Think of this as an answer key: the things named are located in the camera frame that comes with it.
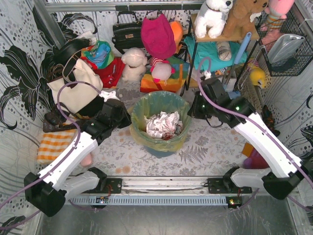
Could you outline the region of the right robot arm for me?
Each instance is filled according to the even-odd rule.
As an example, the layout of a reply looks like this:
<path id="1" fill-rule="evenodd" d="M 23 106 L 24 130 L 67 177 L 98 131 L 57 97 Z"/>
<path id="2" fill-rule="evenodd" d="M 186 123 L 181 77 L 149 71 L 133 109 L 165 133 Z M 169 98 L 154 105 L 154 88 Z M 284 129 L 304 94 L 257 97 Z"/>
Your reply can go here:
<path id="1" fill-rule="evenodd" d="M 242 96 L 231 99 L 216 78 L 199 79 L 198 87 L 188 115 L 196 119 L 218 118 L 245 137 L 268 164 L 266 169 L 232 168 L 224 175 L 226 190 L 233 186 L 263 188 L 274 198 L 283 200 L 303 179 L 313 183 L 309 177 L 312 162 L 290 152 L 247 99 Z"/>

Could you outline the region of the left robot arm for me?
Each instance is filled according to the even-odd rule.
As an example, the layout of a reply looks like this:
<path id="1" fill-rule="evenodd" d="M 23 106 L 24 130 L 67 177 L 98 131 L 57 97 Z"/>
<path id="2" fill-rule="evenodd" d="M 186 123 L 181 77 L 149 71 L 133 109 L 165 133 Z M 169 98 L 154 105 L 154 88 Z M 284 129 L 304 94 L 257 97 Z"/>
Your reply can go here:
<path id="1" fill-rule="evenodd" d="M 46 216 L 57 214 L 65 202 L 89 190 L 110 190 L 107 175 L 95 168 L 69 179 L 70 173 L 80 162 L 116 128 L 131 124 L 131 118 L 123 102 L 110 98 L 102 110 L 87 120 L 76 139 L 46 168 L 38 174 L 28 173 L 24 178 L 25 198 Z"/>

